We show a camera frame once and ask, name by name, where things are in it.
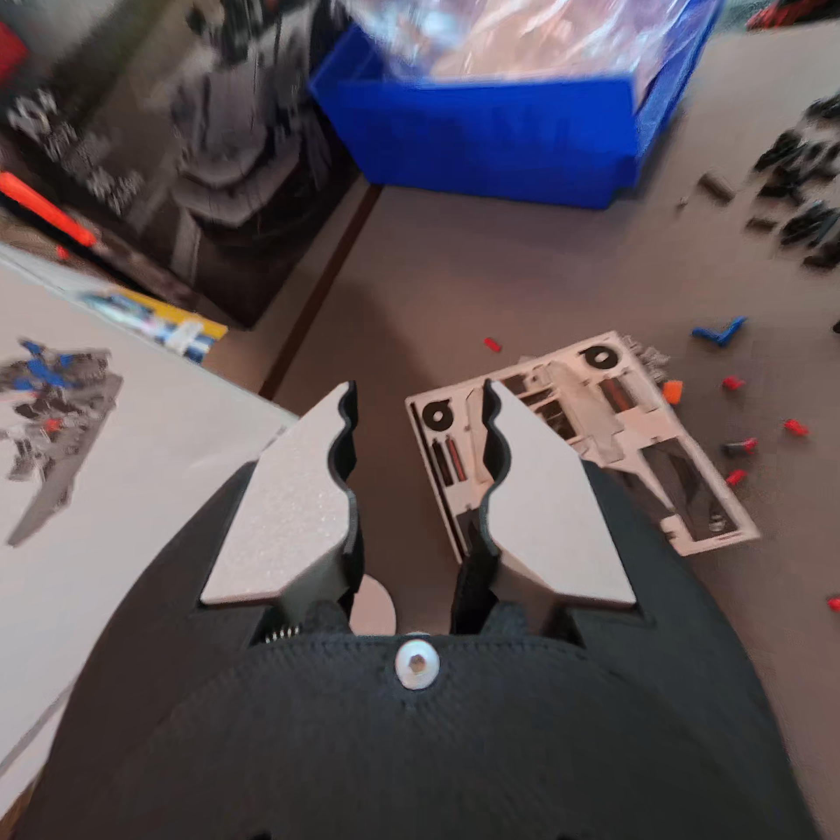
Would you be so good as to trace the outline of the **open instruction booklet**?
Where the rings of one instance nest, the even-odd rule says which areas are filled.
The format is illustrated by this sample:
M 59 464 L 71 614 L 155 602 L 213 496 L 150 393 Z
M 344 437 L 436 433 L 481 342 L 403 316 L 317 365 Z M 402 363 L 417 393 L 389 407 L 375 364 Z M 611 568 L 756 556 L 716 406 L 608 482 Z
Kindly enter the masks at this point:
M 46 762 L 71 689 L 102 629 L 154 556 L 214 492 L 298 419 L 114 325 L 65 294 L 76 271 L 2 246 L 2 362 L 20 340 L 61 353 L 105 350 L 122 378 L 69 503 L 9 541 L 39 497 L 7 479 L 25 420 L 2 396 L 1 806 Z

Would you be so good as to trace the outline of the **pile of black toy pieces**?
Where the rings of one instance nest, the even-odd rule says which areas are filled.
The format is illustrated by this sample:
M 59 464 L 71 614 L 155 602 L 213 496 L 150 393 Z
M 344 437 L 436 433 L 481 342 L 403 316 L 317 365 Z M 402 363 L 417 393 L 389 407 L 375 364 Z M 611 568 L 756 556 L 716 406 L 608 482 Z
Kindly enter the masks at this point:
M 675 211 L 704 196 L 725 208 L 745 195 L 742 231 L 774 240 L 781 253 L 801 253 L 806 270 L 828 273 L 839 265 L 839 92 L 811 102 L 755 159 L 740 183 L 703 172 Z

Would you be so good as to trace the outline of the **blue angled toy connector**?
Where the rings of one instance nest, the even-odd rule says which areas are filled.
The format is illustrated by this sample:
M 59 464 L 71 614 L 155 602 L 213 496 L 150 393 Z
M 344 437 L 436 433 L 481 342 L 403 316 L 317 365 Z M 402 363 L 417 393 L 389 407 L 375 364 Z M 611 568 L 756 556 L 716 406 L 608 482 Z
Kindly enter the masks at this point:
M 693 339 L 706 341 L 719 349 L 725 349 L 734 340 L 734 338 L 741 332 L 744 326 L 749 322 L 747 317 L 736 317 L 722 330 L 714 330 L 706 327 L 695 327 L 691 330 L 691 337 Z

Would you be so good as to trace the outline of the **printed sticker sheet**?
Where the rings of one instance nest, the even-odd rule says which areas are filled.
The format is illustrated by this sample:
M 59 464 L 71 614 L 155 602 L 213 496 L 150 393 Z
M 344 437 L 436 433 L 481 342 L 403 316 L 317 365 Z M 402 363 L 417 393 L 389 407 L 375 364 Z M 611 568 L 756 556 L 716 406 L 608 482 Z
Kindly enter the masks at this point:
M 611 331 L 437 390 L 410 395 L 406 412 L 456 560 L 490 486 L 481 423 L 485 380 L 504 384 L 580 457 L 616 478 L 682 557 L 760 538 L 717 468 L 646 369 Z

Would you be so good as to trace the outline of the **orange red stick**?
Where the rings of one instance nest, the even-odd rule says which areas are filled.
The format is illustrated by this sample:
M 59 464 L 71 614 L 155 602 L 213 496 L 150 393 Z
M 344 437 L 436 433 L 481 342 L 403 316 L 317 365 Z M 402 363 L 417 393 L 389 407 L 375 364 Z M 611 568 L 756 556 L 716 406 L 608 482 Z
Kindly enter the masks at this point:
M 1 171 L 1 193 L 14 204 L 34 214 L 42 222 L 59 230 L 79 245 L 92 249 L 98 243 L 92 231 L 77 223 L 9 171 Z

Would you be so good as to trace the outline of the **bundle of clear plastic bags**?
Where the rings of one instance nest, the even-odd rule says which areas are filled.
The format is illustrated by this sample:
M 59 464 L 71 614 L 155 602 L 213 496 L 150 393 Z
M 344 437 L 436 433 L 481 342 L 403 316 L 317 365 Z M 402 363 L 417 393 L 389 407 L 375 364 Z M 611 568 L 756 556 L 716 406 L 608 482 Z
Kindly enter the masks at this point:
M 389 71 L 417 81 L 630 77 L 662 67 L 681 1 L 346 1 Z

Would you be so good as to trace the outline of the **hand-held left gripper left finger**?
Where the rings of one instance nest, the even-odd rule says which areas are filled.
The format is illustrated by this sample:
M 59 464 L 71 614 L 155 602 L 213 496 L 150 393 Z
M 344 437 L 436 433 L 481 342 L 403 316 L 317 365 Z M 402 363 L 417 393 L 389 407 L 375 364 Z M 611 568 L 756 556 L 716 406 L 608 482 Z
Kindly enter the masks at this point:
M 334 387 L 255 462 L 203 591 L 205 606 L 262 604 L 349 613 L 364 577 L 358 501 L 348 485 L 359 421 L 353 381 Z

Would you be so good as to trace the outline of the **printed toy set box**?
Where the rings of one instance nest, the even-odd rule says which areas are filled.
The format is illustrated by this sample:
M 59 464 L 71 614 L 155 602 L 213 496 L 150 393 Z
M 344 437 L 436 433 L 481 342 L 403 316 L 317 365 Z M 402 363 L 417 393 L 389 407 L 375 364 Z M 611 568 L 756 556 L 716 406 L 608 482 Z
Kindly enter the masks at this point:
M 254 328 L 355 179 L 309 82 L 341 2 L 2 2 L 2 169 L 153 297 Z

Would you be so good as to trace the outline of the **light grey toy connector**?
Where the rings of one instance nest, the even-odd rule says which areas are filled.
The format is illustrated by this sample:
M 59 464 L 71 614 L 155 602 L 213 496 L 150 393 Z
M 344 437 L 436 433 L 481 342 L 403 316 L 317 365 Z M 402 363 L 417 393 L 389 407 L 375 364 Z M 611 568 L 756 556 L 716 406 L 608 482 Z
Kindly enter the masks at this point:
M 670 357 L 661 353 L 653 345 L 644 346 L 629 334 L 623 335 L 621 338 L 626 347 L 646 369 L 664 370 L 669 366 Z

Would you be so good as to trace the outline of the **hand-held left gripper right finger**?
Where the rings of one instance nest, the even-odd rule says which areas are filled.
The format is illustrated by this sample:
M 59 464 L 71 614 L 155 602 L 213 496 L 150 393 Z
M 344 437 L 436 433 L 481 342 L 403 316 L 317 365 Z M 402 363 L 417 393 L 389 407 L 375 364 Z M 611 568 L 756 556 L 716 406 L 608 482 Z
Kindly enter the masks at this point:
M 576 610 L 635 613 L 589 464 L 500 381 L 485 380 L 480 419 L 490 486 L 469 526 L 452 634 L 488 630 L 503 605 L 517 608 L 535 635 L 578 635 Z

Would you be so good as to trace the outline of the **blue plastic bin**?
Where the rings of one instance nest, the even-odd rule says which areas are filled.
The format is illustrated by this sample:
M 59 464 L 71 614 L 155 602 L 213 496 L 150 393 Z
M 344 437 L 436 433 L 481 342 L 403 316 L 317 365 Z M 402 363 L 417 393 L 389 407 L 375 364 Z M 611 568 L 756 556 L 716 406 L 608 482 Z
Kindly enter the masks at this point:
M 605 209 L 634 189 L 723 2 L 688 2 L 677 46 L 638 107 L 627 77 L 482 86 L 401 82 L 357 26 L 310 80 L 367 181 Z

